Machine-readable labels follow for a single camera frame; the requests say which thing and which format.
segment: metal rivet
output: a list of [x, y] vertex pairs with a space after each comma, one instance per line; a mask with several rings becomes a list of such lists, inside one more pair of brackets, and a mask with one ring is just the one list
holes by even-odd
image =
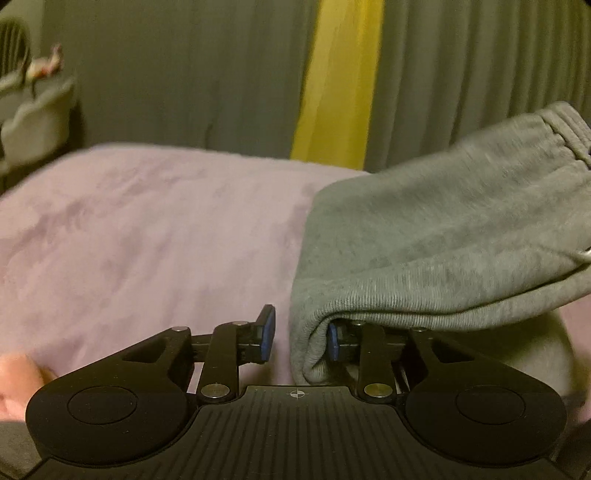
[[369, 385], [365, 386], [363, 391], [366, 393], [366, 395], [369, 395], [373, 398], [385, 398], [394, 393], [392, 387], [384, 383], [370, 383]]
[[201, 389], [201, 395], [207, 398], [223, 398], [229, 393], [230, 389], [220, 383], [210, 383]]

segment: crosshair marking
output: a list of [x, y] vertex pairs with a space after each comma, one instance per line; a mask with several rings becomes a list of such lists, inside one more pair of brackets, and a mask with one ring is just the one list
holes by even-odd
[[307, 393], [302, 392], [302, 390], [294, 390], [293, 392], [288, 393], [288, 395], [293, 398], [303, 398]]

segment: stuffed animal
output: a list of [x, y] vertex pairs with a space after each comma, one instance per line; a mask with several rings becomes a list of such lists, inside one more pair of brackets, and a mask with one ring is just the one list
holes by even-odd
[[64, 67], [64, 58], [61, 45], [57, 44], [51, 48], [49, 58], [34, 59], [27, 68], [25, 75], [27, 82], [35, 82], [43, 78], [52, 77]]

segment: yellow curtain panel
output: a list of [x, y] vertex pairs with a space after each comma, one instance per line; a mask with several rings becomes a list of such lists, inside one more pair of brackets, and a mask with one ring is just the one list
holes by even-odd
[[363, 169], [385, 0], [319, 0], [291, 158]]

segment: gray curtain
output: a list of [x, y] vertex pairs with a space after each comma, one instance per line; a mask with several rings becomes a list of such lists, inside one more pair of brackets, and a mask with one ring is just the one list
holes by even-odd
[[45, 51], [75, 73], [83, 145], [289, 156], [316, 0], [48, 0]]
[[583, 0], [385, 0], [365, 168], [444, 149], [556, 100], [591, 122]]

